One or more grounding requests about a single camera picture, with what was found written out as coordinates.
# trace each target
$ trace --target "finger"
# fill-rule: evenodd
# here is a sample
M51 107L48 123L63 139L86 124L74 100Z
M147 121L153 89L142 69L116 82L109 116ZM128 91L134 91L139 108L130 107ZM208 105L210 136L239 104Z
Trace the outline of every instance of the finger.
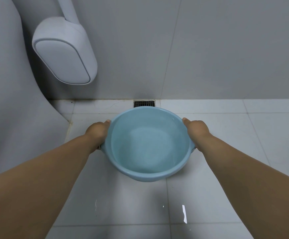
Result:
M182 121L186 127L191 123L191 121L186 117L183 117Z
M110 126L110 123L111 123L111 121L110 121L110 120L106 120L106 121L104 122L104 125L105 125L107 128L109 128L109 126Z

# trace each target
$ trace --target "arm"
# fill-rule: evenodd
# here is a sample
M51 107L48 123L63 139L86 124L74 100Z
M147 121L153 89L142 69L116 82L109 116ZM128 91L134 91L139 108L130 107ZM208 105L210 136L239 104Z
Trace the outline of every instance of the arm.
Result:
M289 177L212 136L203 121L183 122L252 236L289 238Z
M45 238L110 120L0 174L0 238Z

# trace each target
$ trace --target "hand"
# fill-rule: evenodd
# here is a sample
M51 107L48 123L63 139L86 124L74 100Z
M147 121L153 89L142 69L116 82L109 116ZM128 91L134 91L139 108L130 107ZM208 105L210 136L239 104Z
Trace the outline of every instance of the hand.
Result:
M87 128L84 136L88 136L93 144L91 152L94 152L105 141L110 123L110 120L96 122Z
M190 121L185 117L182 119L182 121L186 126L187 133L189 134L191 140L194 142L196 148L201 151L201 148L199 146L199 142L201 141L201 139L212 136L207 125L203 121Z

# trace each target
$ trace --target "tiled floor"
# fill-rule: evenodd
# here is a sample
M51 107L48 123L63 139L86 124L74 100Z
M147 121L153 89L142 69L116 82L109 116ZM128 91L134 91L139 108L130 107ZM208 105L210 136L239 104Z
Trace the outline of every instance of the tiled floor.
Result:
M131 100L52 101L72 122L66 140L132 108ZM157 100L180 117L203 120L213 135L289 175L289 100ZM184 223L182 205L186 209ZM198 150L167 180L142 183L96 151L47 239L252 238Z

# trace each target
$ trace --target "metal drain grate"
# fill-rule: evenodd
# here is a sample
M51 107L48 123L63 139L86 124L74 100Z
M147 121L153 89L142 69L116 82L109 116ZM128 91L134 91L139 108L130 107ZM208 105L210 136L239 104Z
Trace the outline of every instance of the metal drain grate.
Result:
M138 106L156 106L154 101L134 101L133 107Z

